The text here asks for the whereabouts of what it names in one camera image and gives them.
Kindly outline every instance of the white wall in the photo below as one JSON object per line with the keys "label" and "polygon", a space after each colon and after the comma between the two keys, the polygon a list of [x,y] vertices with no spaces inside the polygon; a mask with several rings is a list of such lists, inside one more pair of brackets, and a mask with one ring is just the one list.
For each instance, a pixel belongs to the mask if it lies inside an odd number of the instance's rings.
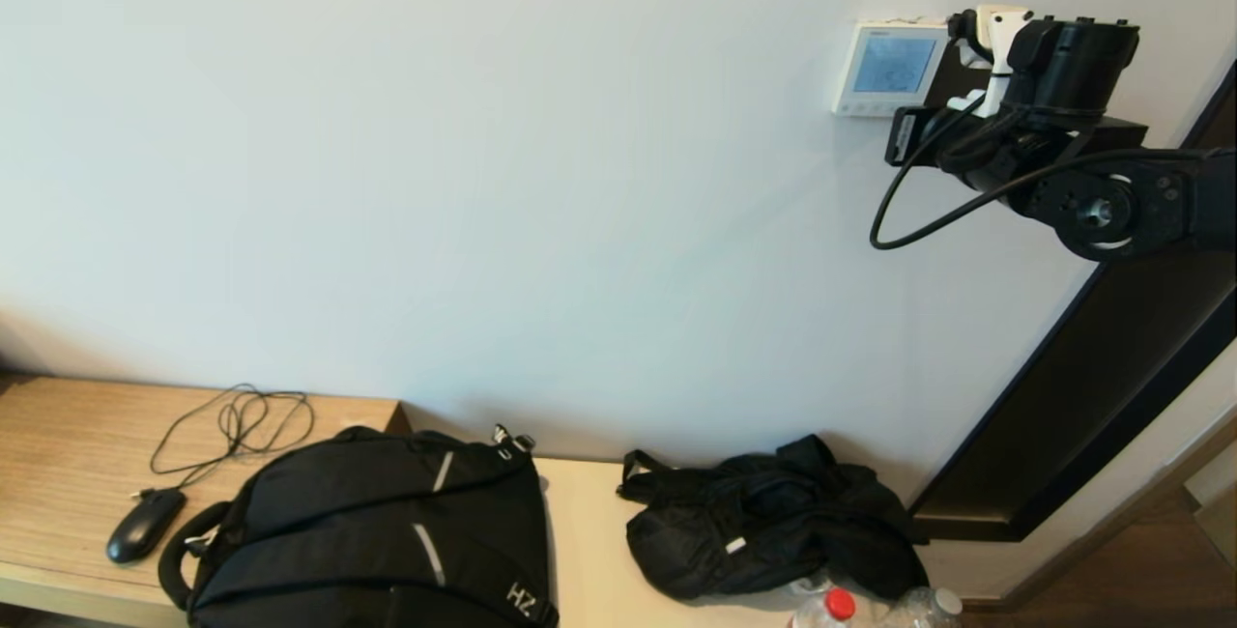
{"label": "white wall", "polygon": [[[996,206],[867,246],[850,25],[976,2],[1143,25],[1153,145],[1235,54],[1235,0],[0,0],[0,354],[575,456],[818,430],[912,496],[1091,268]],[[966,197],[904,193],[889,235]]]}

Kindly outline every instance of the reflective strip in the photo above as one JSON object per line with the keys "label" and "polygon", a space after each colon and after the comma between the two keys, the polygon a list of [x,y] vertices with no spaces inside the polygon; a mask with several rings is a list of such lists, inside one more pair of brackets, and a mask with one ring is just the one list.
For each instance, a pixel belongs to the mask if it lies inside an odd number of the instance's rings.
{"label": "reflective strip", "polygon": [[445,587],[447,574],[443,572],[443,561],[438,559],[438,549],[434,548],[434,541],[429,538],[429,532],[422,524],[413,524],[412,528],[417,530],[417,535],[421,537],[421,544],[426,546],[426,555],[429,556],[429,566],[434,569],[434,579],[438,580],[438,586]]}
{"label": "reflective strip", "polygon": [[443,490],[443,483],[447,482],[447,470],[450,470],[453,457],[455,457],[454,451],[447,452],[447,456],[443,457],[443,466],[438,470],[438,480],[434,481],[434,492]]}

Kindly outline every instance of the black backpack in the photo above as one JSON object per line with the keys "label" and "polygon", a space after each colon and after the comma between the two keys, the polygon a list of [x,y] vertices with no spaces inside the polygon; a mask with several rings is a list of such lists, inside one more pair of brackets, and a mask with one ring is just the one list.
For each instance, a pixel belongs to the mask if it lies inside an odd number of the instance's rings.
{"label": "black backpack", "polygon": [[627,523],[627,545],[644,579],[678,600],[762,592],[826,564],[888,600],[928,586],[912,546],[927,540],[898,497],[813,435],[715,469],[670,469],[637,450],[618,494],[648,506]]}
{"label": "black backpack", "polygon": [[554,628],[533,443],[495,441],[350,426],[182,527],[160,583],[197,628]]}

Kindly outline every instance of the red bottle cap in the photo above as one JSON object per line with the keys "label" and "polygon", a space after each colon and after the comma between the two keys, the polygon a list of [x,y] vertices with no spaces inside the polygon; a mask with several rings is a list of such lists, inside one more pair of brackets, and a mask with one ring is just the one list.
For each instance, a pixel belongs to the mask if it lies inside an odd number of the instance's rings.
{"label": "red bottle cap", "polygon": [[839,621],[850,621],[855,616],[855,597],[846,590],[831,588],[825,593],[825,611]]}

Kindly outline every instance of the thermostat screen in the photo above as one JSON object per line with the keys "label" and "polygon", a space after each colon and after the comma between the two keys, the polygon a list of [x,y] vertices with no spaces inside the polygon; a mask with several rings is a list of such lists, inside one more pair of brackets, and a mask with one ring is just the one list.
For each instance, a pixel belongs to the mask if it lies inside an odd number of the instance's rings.
{"label": "thermostat screen", "polygon": [[936,42],[931,38],[878,37],[867,38],[863,63],[855,78],[856,91],[919,91],[928,61]]}

